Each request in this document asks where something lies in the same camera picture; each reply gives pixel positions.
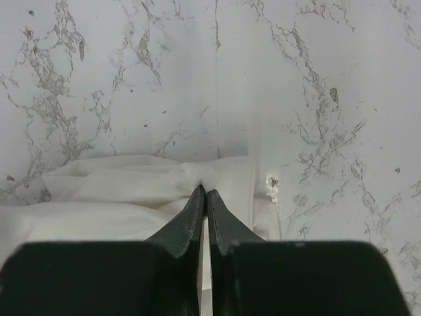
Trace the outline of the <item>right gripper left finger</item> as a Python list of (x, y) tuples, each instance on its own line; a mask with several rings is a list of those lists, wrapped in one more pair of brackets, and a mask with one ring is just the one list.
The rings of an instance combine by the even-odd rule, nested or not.
[(199, 315), (202, 292), (205, 191), (147, 239), (156, 250), (151, 315)]

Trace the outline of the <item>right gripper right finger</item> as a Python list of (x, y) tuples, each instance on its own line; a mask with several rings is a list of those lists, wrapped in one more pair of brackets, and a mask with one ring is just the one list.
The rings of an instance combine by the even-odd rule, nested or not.
[(246, 278), (253, 271), (251, 247), (264, 242), (224, 203), (217, 190), (206, 194), (209, 227), (212, 311), (246, 315)]

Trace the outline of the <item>white t shirt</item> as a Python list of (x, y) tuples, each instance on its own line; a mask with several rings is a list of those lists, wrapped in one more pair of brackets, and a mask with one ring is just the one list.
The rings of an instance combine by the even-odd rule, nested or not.
[(179, 163), (145, 155), (71, 162), (42, 179), (51, 201), (1, 208), (1, 260), (26, 242), (144, 240), (187, 203), (198, 186), (265, 240), (281, 238), (275, 204), (255, 194), (248, 156)]

